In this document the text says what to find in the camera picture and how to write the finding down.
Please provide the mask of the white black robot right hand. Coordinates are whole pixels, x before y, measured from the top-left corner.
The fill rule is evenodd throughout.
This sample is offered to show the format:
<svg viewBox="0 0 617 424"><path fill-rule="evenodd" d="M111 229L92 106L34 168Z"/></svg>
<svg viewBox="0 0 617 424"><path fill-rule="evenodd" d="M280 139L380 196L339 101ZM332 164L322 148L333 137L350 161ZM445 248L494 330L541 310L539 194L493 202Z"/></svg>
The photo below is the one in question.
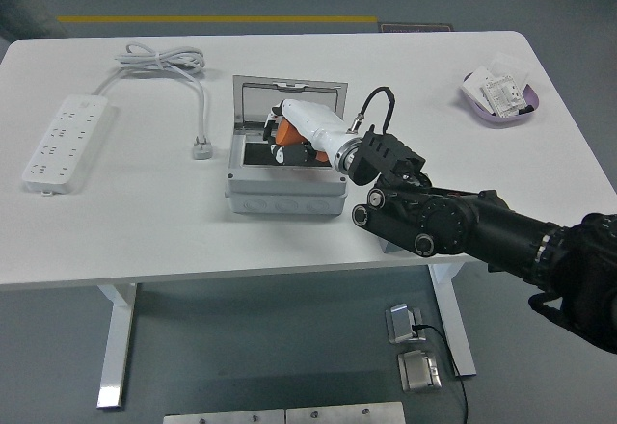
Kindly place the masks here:
<svg viewBox="0 0 617 424"><path fill-rule="evenodd" d="M308 142L314 151L323 152L338 172L347 174L362 142L358 130L363 119L363 112L359 112L347 126L328 106L285 99L271 108L263 140L271 146Z"/></svg>

